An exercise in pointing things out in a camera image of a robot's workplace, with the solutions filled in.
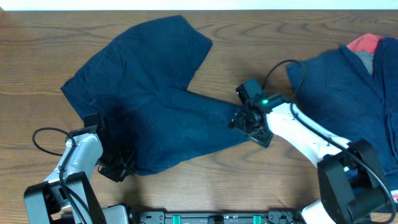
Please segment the navy blue shorts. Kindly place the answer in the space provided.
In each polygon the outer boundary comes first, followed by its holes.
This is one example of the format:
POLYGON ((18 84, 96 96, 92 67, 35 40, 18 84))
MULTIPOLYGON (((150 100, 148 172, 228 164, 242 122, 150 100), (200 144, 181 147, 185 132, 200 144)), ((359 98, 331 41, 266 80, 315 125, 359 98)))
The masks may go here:
POLYGON ((115 37, 61 88, 79 116, 99 113, 109 137, 134 152, 139 175, 246 141, 229 122, 238 107, 188 86, 212 42, 182 16, 138 24, 115 37))

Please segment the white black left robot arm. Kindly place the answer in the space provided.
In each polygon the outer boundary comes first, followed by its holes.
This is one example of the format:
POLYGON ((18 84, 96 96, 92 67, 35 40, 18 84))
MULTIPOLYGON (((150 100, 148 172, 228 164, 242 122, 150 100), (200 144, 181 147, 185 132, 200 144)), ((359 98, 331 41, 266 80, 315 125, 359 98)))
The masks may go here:
POLYGON ((31 185, 24 192, 24 203, 30 223, 134 223, 131 209, 126 205, 101 208, 90 184, 94 168, 101 165, 105 143, 103 128, 98 124, 70 133, 53 127, 37 129, 32 142, 39 150, 56 155, 40 147, 35 137, 41 131, 65 134, 65 152, 46 179, 31 185))

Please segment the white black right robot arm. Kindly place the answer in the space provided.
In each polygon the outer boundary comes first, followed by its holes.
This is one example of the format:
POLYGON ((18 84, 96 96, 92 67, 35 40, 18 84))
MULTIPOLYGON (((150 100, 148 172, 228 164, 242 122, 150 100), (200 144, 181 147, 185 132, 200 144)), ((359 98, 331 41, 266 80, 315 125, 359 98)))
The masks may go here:
POLYGON ((243 106, 230 123, 248 139, 269 147, 274 136, 293 145, 317 169, 320 199, 299 212, 303 223, 371 223, 370 214, 397 209, 376 151, 365 140, 337 136, 301 113, 280 93, 238 92, 243 106))

